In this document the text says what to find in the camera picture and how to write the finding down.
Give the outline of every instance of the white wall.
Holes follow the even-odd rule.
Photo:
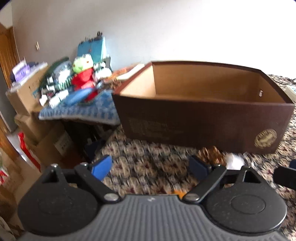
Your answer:
[[[20,57],[75,57],[98,30],[114,69],[150,60],[255,67],[296,78],[294,0],[13,0]],[[40,51],[35,50],[35,42]]]
[[[0,23],[2,23],[5,28],[12,26],[11,2],[6,4],[4,8],[0,10]]]

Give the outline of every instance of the black circular cover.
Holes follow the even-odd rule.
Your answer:
[[[274,231],[287,214],[283,199],[259,183],[242,182],[213,192],[205,208],[219,226],[245,235]]]
[[[27,193],[18,207],[25,229],[43,236],[57,236],[77,231],[98,213],[95,197],[87,191],[44,183]]]

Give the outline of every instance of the open box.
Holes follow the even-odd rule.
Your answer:
[[[260,70],[189,61],[147,64],[113,100],[129,138],[259,154],[275,152],[294,109]]]

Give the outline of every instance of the gold round logo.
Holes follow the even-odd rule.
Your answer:
[[[255,146],[261,149],[270,147],[276,140],[277,134],[274,129],[261,131],[255,138]]]

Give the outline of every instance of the floral fabric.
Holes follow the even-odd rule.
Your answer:
[[[270,75],[285,89],[291,81]],[[280,229],[289,240],[296,241],[296,195],[295,191],[273,183],[274,169],[296,159],[296,112],[276,153],[268,155],[241,154],[245,162],[262,175],[272,188],[286,201],[288,214]],[[111,155],[113,166],[104,183],[125,194],[170,194],[174,190],[188,192],[197,180],[187,171],[189,155],[197,154],[195,148],[130,140],[120,126],[109,138],[106,146],[97,155]]]

